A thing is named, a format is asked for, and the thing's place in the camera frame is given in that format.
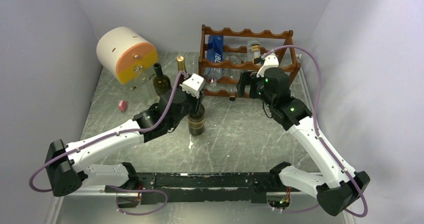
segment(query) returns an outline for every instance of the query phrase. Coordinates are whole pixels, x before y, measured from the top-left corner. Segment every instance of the marble tabletop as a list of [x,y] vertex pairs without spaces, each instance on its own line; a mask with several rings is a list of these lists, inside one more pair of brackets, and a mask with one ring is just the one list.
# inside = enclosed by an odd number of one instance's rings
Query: marble tabletop
[[[177,73],[176,57],[183,55],[188,72],[197,73],[199,54],[193,52],[159,52],[163,72],[171,82]],[[282,65],[290,63],[284,58]],[[306,94],[299,75],[291,85],[292,95],[306,104]],[[143,93],[122,86],[103,68],[82,139],[110,130],[148,106]],[[118,102],[128,102],[122,113]],[[187,118],[171,134],[150,142],[122,149],[100,160],[99,164],[131,162],[137,172],[259,172],[269,171],[282,161],[308,172],[318,172],[305,149],[272,119],[268,119],[260,100],[206,96],[203,104],[205,132],[191,136]]]

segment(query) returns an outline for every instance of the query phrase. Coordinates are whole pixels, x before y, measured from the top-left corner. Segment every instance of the wooden rack shelf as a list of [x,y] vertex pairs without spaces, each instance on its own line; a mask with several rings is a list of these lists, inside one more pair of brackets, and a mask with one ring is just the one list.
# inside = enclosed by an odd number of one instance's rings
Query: wooden rack shelf
[[[203,77],[205,77],[204,76],[205,68],[238,69],[238,70],[250,70],[250,71],[257,71],[261,68],[260,65],[255,65],[251,61],[244,62],[241,64],[234,64],[233,62],[229,60],[224,60],[219,63],[212,63],[211,61],[205,58],[206,57],[205,52],[208,49],[207,48],[208,45],[207,43],[205,43],[205,35],[222,35],[222,36],[250,37],[250,38],[263,38],[263,39],[281,39],[281,40],[285,40],[284,43],[282,43],[282,45],[293,45],[292,30],[284,31],[281,34],[273,34],[269,30],[264,30],[262,31],[262,33],[254,33],[250,29],[244,29],[243,31],[235,32],[231,30],[230,28],[223,28],[220,31],[215,31],[208,26],[202,25],[201,33],[202,35],[201,35],[201,43],[200,43],[201,47],[200,47],[200,55],[199,55],[199,61],[198,61],[198,70],[199,70],[199,75]],[[284,54],[286,53],[286,50],[287,49],[281,49],[275,52],[275,55],[278,56],[279,63],[281,63],[284,57]],[[241,46],[239,48],[234,49],[229,47],[228,45],[224,45],[223,51],[230,52],[230,53],[247,53],[248,48],[246,46]],[[282,67],[282,69],[285,72],[290,72],[290,75],[288,77],[290,79],[290,84],[291,84],[293,80],[295,79],[296,75],[298,74],[299,70],[301,69],[301,64],[296,59],[295,49],[290,48],[289,51],[290,51],[290,56],[292,59],[291,65],[284,66]],[[265,49],[264,47],[260,48],[261,54],[264,54],[266,52],[268,52],[267,49]],[[237,82],[238,81],[231,80],[230,78],[224,76],[220,80],[218,80],[217,83],[235,85]],[[204,94],[209,96],[224,96],[224,97],[231,96],[231,93],[229,93],[226,90],[219,90],[216,92],[212,92],[207,89],[204,89]],[[244,97],[247,98],[248,96],[249,96],[248,93],[244,94]]]

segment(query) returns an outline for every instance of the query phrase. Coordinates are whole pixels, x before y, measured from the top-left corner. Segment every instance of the pink block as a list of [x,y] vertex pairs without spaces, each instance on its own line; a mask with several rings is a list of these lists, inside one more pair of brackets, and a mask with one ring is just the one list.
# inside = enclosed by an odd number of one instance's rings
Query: pink block
[[127,109],[127,102],[125,100],[121,100],[118,104],[118,108],[122,111],[125,112],[125,110]]

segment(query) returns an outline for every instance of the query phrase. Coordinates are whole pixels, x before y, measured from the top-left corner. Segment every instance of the white wall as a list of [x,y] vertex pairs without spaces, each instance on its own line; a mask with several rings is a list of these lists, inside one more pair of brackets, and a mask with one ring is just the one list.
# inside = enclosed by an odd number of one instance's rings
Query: white wall
[[[44,223],[51,193],[28,179],[49,144],[80,138],[99,77],[77,0],[0,0],[1,223]],[[35,183],[49,188],[43,171]]]
[[[307,44],[322,70],[319,123],[371,177],[358,223],[424,222],[423,10],[424,0],[331,0]],[[302,64],[315,97],[315,68]]]
[[199,51],[202,24],[215,30],[293,30],[294,42],[300,43],[311,35],[329,1],[79,0],[98,38],[127,26],[157,49],[168,51]]

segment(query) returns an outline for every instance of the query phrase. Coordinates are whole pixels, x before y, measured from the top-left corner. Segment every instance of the dark green wine bottle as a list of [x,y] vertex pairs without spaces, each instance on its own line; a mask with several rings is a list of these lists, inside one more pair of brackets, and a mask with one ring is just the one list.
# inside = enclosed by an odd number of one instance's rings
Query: dark green wine bottle
[[153,78],[154,91],[158,96],[160,96],[171,89],[171,81],[169,77],[164,75],[162,72],[162,66],[160,63],[155,63],[153,65],[153,69],[156,73],[155,77]]

